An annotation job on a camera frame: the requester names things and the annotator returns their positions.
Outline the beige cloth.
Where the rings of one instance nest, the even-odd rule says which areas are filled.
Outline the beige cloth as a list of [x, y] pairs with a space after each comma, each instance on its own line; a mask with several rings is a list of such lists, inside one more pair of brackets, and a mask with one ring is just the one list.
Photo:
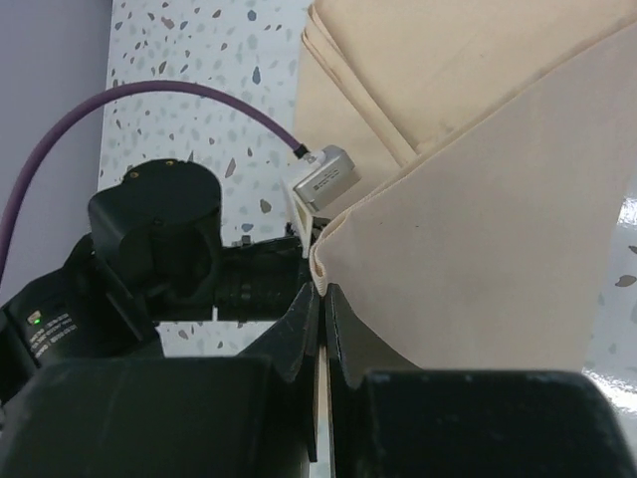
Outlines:
[[580, 371], [636, 163], [632, 1], [316, 1], [298, 131], [362, 180], [310, 253], [333, 361]]

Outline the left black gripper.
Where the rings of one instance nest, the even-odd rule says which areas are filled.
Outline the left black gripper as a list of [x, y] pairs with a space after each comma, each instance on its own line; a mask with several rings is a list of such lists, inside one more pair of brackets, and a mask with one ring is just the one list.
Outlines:
[[310, 279], [291, 230], [223, 244], [220, 181], [194, 162], [145, 162], [94, 195], [88, 213], [109, 294], [155, 322], [212, 310], [222, 321], [274, 321]]

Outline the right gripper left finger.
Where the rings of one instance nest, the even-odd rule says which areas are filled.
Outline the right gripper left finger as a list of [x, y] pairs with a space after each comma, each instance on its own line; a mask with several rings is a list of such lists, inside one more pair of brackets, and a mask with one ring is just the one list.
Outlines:
[[319, 294], [233, 357], [62, 362], [26, 385], [5, 477], [306, 477], [317, 459]]

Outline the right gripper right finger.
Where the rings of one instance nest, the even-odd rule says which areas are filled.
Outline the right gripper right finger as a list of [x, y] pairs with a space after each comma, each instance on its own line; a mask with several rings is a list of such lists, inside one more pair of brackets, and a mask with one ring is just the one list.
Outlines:
[[335, 477], [632, 477], [608, 400], [561, 370], [422, 369], [323, 300]]

